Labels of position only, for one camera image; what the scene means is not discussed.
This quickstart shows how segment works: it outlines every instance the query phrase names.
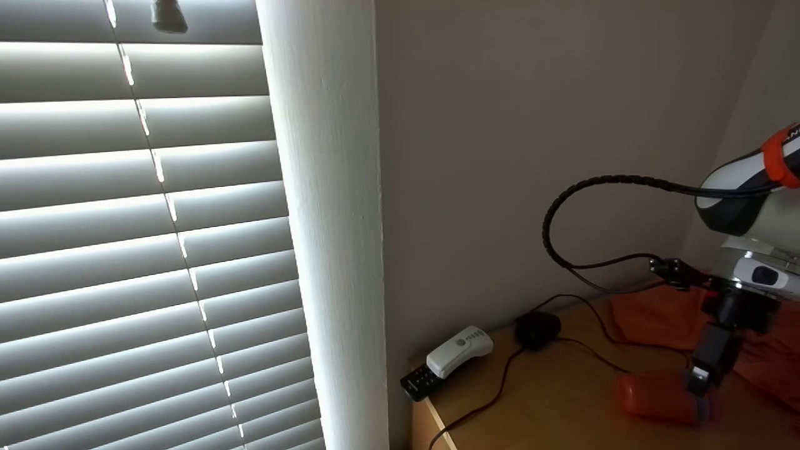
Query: wooden table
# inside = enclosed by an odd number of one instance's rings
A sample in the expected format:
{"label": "wooden table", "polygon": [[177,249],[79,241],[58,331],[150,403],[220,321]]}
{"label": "wooden table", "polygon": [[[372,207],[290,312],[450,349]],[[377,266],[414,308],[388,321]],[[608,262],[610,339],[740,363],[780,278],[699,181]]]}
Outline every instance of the wooden table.
{"label": "wooden table", "polygon": [[[608,342],[584,304],[565,308],[560,318],[565,337],[588,342],[627,371],[680,371],[685,363],[667,349]],[[493,337],[489,357],[458,371],[429,401],[412,406],[414,450],[428,450],[443,422],[452,422],[494,394],[514,342],[513,331]],[[794,417],[734,376],[725,377],[717,394],[717,419],[703,428],[622,416],[612,403],[615,379],[615,371],[569,342],[522,352],[507,372],[502,401],[445,432],[435,450],[800,450]]]}

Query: power cord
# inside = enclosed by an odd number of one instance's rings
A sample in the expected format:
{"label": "power cord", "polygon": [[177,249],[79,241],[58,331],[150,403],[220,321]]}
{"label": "power cord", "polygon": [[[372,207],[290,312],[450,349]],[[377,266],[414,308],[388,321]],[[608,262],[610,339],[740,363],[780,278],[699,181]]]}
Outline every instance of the power cord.
{"label": "power cord", "polygon": [[517,354],[522,354],[522,349],[525,349],[525,347],[517,347],[517,349],[504,361],[498,393],[494,393],[488,403],[482,403],[480,408],[460,416],[458,419],[452,419],[452,422],[447,422],[443,429],[437,429],[437,432],[429,437],[428,450],[432,450],[432,444],[435,444],[445,432],[450,432],[452,428],[463,426],[464,419],[469,419],[469,417],[485,412],[488,408],[493,408],[494,403],[499,403],[502,389],[504,389],[504,379],[507,379],[507,371],[510,371],[510,364],[517,361]]}
{"label": "power cord", "polygon": [[[595,321],[598,321],[598,326],[599,326],[599,333],[602,333],[602,337],[604,337],[608,342],[612,342],[612,346],[638,346],[638,342],[622,342],[622,339],[612,337],[610,331],[608,331],[608,326],[604,326],[604,321],[602,321],[602,316],[599,316],[598,308],[592,304],[592,301],[588,301],[588,298],[582,298],[582,296],[573,296],[573,292],[549,296],[549,298],[544,298],[539,304],[534,304],[533,312],[548,308],[548,304],[554,302],[554,301],[577,301],[577,302],[582,302],[582,304],[595,316]],[[592,354],[595,361],[599,361],[602,364],[608,364],[608,368],[615,371],[615,372],[629,372],[627,368],[622,368],[622,364],[602,357],[598,349],[592,349],[588,342],[582,342],[582,339],[577,339],[577,337],[554,337],[554,339],[557,339],[557,342],[573,342],[573,346],[577,346],[579,349],[584,349],[588,354]],[[663,346],[638,346],[638,347],[673,349],[673,347],[663,347]],[[485,412],[488,408],[493,408],[494,403],[499,403],[502,389],[504,389],[504,379],[507,379],[507,371],[510,371],[510,364],[517,361],[517,354],[522,354],[522,349],[525,349],[525,347],[517,347],[517,349],[504,361],[498,393],[494,393],[488,403],[482,403],[480,408],[460,416],[458,419],[452,419],[452,422],[447,422],[443,429],[437,429],[437,432],[429,437],[428,450],[432,450],[435,442],[437,442],[445,432],[454,429],[454,428],[463,426],[464,419],[469,419],[469,417]]]}
{"label": "power cord", "polygon": [[584,284],[590,284],[598,292],[608,292],[608,288],[588,281],[584,274],[579,274],[579,271],[598,271],[598,268],[610,268],[610,266],[620,266],[620,262],[629,262],[629,261],[647,261],[647,262],[663,262],[660,254],[655,252],[629,252],[629,254],[620,254],[620,257],[610,257],[610,261],[598,261],[598,262],[569,262],[567,257],[563,257],[554,246],[553,246],[553,221],[554,213],[567,203],[567,197],[573,197],[579,191],[595,188],[595,186],[642,186],[642,188],[652,188],[652,191],[664,191],[664,192],[678,192],[678,196],[692,196],[692,197],[725,197],[725,199],[747,199],[747,197],[764,197],[770,196],[773,188],[764,191],[707,191],[707,188],[689,188],[689,186],[678,186],[670,181],[660,181],[660,178],[645,178],[645,176],[599,176],[599,178],[588,178],[579,181],[574,186],[569,186],[567,191],[563,191],[548,207],[544,221],[542,221],[542,246],[548,249],[548,254],[569,274],[574,274],[577,281],[582,281]]}
{"label": "power cord", "polygon": [[577,337],[554,337],[557,342],[573,342],[579,349],[584,349],[588,354],[592,354],[595,361],[599,361],[602,364],[612,368],[615,372],[629,372],[627,368],[608,361],[604,354],[599,354],[595,347],[590,347],[588,342],[577,339]]}

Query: white venetian blind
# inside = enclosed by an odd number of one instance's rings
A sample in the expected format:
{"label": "white venetian blind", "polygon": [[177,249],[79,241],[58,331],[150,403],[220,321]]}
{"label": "white venetian blind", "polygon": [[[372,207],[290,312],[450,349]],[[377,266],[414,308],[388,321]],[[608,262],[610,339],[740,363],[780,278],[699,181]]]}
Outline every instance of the white venetian blind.
{"label": "white venetian blind", "polygon": [[0,447],[325,447],[252,0],[0,0]]}

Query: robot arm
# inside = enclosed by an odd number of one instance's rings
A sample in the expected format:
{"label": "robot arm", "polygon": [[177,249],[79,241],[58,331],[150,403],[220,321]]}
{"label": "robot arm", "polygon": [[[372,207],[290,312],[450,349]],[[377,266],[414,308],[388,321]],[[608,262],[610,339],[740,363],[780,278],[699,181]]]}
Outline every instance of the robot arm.
{"label": "robot arm", "polygon": [[704,394],[733,371],[740,333],[768,333],[780,301],[800,301],[800,127],[774,133],[759,149],[717,168],[703,188],[757,192],[759,197],[698,197],[710,231],[729,236],[723,246],[729,266],[717,278],[692,284],[712,288],[687,388]]}

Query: white wall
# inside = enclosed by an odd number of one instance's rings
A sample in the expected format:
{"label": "white wall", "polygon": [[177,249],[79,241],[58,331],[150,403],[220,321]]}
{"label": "white wall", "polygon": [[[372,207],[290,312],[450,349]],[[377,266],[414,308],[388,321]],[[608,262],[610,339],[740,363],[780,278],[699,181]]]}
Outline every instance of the white wall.
{"label": "white wall", "polygon": [[372,0],[258,0],[330,450],[388,447]]}
{"label": "white wall", "polygon": [[[773,3],[377,0],[392,442],[398,377],[467,323],[499,326],[579,291],[542,252],[569,182],[714,163]],[[574,261],[678,254],[685,197],[598,191],[557,221]]]}

